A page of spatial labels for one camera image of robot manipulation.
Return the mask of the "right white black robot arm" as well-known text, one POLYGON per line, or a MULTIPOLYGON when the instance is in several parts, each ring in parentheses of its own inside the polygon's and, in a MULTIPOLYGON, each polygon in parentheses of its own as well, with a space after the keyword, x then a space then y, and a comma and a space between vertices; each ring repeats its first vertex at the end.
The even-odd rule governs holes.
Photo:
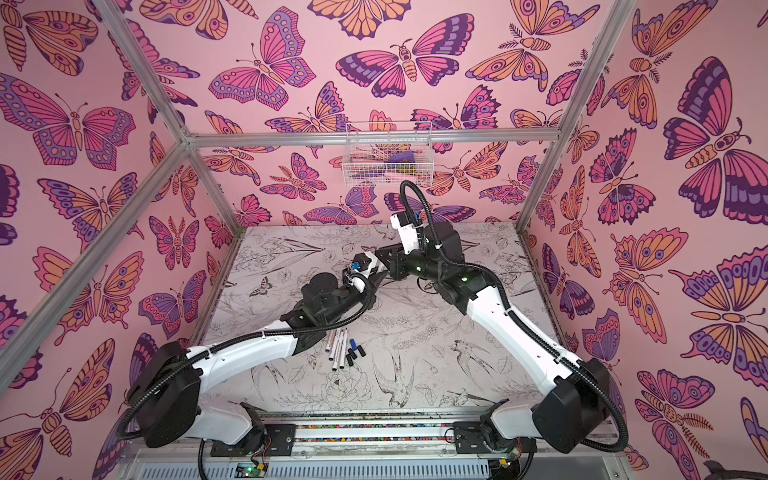
POLYGON ((466 261, 459 234, 451 223, 434 220, 414 182, 401 182, 399 200, 402 208, 391 223, 400 243, 377 253, 390 276, 432 282, 446 303, 495 337, 542 395, 532 406, 500 401, 487 410, 482 421, 488 442, 531 438, 560 453, 578 445, 622 452, 629 444, 629 430, 608 394, 606 367, 581 359, 546 335, 511 303, 496 273, 466 261))

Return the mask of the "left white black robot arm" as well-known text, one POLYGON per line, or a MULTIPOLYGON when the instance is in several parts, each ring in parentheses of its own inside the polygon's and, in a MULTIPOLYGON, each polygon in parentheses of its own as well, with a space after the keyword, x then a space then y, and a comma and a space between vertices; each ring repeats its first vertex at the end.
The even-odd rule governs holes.
POLYGON ((180 439, 248 442, 258 427, 250 406, 205 403, 210 390, 257 366, 285 359, 321 343, 370 309, 389 270, 373 253, 357 255, 337 278, 314 275, 293 308, 260 330, 219 343, 161 346, 127 393, 127 409, 115 425, 121 441, 141 439, 158 448, 180 439))

